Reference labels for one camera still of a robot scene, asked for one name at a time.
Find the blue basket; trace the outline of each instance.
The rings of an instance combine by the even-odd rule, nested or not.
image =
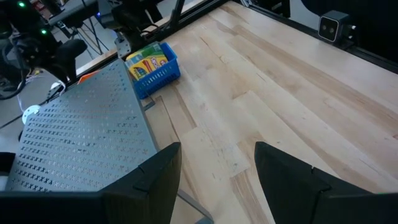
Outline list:
[[[180,77],[177,56],[167,43],[160,44],[168,62],[134,83],[140,99],[145,99],[156,90]]]

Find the green led light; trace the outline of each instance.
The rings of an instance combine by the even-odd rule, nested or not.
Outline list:
[[[18,2],[18,6],[19,6],[19,7],[25,7],[26,5],[25,5],[25,3],[19,1],[19,2]]]

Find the wooden tabletop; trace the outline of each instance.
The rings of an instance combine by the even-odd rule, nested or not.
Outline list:
[[[182,143],[181,188],[216,223],[274,222],[256,141],[366,190],[398,191],[398,75],[235,2],[165,41],[182,76],[146,114],[160,148]],[[173,222],[192,223],[176,207]]]

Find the metal pegboard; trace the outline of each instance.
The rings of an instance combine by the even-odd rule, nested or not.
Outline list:
[[[156,152],[118,59],[28,117],[6,189],[97,191]]]

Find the wooden table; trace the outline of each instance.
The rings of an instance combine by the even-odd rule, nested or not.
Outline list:
[[[235,2],[165,41],[182,76],[153,95],[147,117],[160,148],[182,143],[181,188],[216,223],[274,222],[256,141],[366,190],[398,191],[398,75]],[[191,223],[176,207],[173,221]]]

